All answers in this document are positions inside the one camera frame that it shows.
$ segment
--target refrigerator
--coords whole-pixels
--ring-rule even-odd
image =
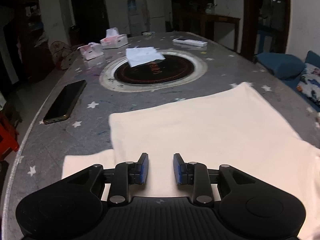
[[[163,0],[144,0],[146,25],[150,32],[164,33],[164,2]]]

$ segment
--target blue sofa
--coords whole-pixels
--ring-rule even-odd
[[[301,92],[297,91],[296,87],[302,76],[305,63],[312,64],[320,68],[320,56],[309,51],[305,63],[293,55],[277,54],[277,53],[261,53],[255,56],[256,61],[262,64],[267,70],[278,77],[284,84],[291,87],[305,101],[307,101],[317,112],[320,112],[320,107],[312,102]]]

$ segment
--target silver screw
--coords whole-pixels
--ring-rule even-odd
[[[119,204],[119,203],[122,203],[123,201],[125,201],[125,198],[122,196],[119,196],[119,195],[115,195],[110,198],[110,201],[112,203]]]
[[[196,200],[200,203],[206,204],[212,201],[212,198],[206,195],[201,195],[196,198]]]

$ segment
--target black phone screen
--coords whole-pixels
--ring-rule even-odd
[[[65,116],[68,113],[68,110],[74,106],[75,100],[78,99],[76,97],[80,96],[86,83],[85,80],[81,80],[66,85],[45,115],[44,121]]]

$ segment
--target floral pillow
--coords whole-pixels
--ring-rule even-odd
[[[320,106],[320,68],[306,63],[297,90],[305,94],[317,106]]]

